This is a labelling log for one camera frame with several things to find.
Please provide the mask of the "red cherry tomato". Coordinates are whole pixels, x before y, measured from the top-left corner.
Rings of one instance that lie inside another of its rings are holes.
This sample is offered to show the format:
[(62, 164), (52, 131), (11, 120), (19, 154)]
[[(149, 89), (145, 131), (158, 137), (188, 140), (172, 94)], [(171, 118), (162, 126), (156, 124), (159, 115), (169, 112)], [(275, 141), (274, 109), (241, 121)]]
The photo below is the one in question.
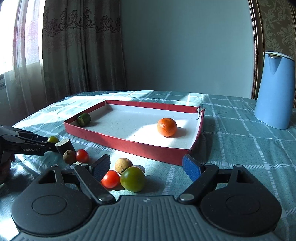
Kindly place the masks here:
[(79, 149), (76, 152), (75, 156), (76, 156), (76, 161), (78, 161), (78, 162), (88, 163), (88, 161), (89, 161), (89, 154), (84, 149)]
[(114, 170), (109, 170), (101, 180), (103, 187), (113, 189), (120, 183), (120, 176)]

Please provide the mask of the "brown longan fruit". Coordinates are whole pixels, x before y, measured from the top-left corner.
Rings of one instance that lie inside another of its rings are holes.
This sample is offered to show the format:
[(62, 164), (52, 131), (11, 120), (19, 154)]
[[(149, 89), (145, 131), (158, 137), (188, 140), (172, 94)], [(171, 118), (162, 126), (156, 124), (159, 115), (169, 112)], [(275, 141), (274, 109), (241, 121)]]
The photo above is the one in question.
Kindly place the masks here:
[(68, 165), (75, 163), (76, 162), (76, 153), (72, 150), (67, 150), (63, 154), (63, 160)]

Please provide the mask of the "tan longan fruit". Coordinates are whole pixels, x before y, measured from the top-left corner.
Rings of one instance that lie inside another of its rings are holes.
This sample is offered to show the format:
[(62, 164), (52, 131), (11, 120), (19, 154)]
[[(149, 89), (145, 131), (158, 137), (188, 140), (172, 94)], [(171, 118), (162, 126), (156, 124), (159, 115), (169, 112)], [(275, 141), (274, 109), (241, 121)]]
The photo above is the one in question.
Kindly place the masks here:
[(129, 167), (132, 167), (133, 163), (128, 158), (119, 158), (115, 162), (115, 170), (120, 175)]

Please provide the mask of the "dark green tomato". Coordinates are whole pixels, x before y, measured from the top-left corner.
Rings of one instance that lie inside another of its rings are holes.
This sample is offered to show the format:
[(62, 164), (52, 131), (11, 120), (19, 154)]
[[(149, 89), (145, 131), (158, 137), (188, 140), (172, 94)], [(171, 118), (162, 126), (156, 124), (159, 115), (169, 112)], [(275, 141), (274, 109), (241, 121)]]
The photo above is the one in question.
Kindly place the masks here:
[(55, 137), (55, 136), (50, 136), (50, 137), (48, 137), (47, 142), (56, 144), (56, 143), (59, 142), (59, 139), (57, 137)]

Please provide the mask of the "light green tomato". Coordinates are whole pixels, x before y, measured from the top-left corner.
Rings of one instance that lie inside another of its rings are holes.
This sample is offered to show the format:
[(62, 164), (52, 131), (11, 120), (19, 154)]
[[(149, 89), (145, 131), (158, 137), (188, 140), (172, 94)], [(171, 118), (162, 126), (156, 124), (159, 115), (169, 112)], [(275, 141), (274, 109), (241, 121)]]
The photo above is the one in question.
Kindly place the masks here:
[(129, 167), (121, 174), (120, 183), (128, 191), (140, 192), (145, 185), (144, 172), (138, 167)]

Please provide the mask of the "black cylinder cork top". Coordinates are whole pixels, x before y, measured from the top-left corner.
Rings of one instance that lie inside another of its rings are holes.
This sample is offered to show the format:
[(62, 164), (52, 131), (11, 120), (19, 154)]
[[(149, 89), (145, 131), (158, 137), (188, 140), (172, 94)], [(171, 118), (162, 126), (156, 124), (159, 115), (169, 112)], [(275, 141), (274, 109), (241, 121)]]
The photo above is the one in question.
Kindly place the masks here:
[(74, 153), (76, 152), (69, 138), (64, 138), (57, 142), (55, 147), (62, 157), (66, 151), (73, 151)]

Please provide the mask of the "green cucumber piece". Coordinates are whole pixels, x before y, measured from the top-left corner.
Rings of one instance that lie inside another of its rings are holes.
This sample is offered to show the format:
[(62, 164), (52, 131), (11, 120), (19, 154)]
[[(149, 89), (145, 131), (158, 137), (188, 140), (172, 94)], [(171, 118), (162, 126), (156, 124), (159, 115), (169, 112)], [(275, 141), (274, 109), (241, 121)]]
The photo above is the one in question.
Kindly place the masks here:
[(77, 123), (81, 127), (89, 125), (91, 122), (91, 116), (88, 113), (82, 113), (77, 117)]

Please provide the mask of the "orange mandarin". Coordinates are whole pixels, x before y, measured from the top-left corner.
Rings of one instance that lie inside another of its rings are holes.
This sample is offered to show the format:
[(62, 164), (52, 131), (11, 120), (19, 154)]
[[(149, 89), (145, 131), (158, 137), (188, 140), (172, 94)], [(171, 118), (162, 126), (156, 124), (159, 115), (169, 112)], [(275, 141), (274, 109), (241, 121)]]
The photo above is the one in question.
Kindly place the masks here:
[(172, 137), (177, 132), (178, 127), (172, 118), (162, 118), (157, 123), (157, 130), (164, 137)]

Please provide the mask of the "red shallow cardboard tray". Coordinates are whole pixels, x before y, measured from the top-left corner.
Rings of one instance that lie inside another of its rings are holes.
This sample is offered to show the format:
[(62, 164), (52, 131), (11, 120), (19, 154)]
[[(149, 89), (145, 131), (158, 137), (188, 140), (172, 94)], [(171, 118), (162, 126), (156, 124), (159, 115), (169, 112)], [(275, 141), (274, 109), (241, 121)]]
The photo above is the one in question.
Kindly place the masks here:
[[(64, 121), (66, 132), (84, 140), (148, 159), (182, 165), (201, 134), (205, 109), (198, 106), (104, 100), (82, 111), (91, 117), (80, 127), (79, 115)], [(164, 137), (157, 130), (162, 118), (172, 118), (177, 132)]]

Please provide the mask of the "blue kettle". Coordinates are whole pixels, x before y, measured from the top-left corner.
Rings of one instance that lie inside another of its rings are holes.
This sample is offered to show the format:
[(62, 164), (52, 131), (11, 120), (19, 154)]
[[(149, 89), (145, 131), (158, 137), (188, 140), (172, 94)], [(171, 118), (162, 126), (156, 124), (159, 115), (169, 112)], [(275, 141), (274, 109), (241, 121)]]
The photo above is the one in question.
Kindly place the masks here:
[(282, 53), (267, 51), (255, 117), (264, 124), (285, 130), (292, 115), (295, 95), (295, 61)]

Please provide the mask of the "patterned brown curtain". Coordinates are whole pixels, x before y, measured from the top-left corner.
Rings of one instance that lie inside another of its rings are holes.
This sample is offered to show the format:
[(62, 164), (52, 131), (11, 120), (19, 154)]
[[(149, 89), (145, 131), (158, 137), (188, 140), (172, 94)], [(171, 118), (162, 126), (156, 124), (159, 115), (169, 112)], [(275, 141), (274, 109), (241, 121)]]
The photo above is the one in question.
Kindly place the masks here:
[(17, 86), (40, 104), (125, 90), (119, 1), (19, 1), (14, 68)]

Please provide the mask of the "brown wooden door frame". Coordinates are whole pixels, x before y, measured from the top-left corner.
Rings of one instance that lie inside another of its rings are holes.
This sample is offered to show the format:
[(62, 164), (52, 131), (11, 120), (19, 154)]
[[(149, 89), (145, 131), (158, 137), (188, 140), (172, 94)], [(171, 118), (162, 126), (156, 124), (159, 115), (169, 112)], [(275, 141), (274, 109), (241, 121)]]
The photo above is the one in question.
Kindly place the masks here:
[(257, 99), (264, 63), (264, 34), (259, 1), (248, 0), (254, 40), (254, 78), (252, 84), (252, 99)]

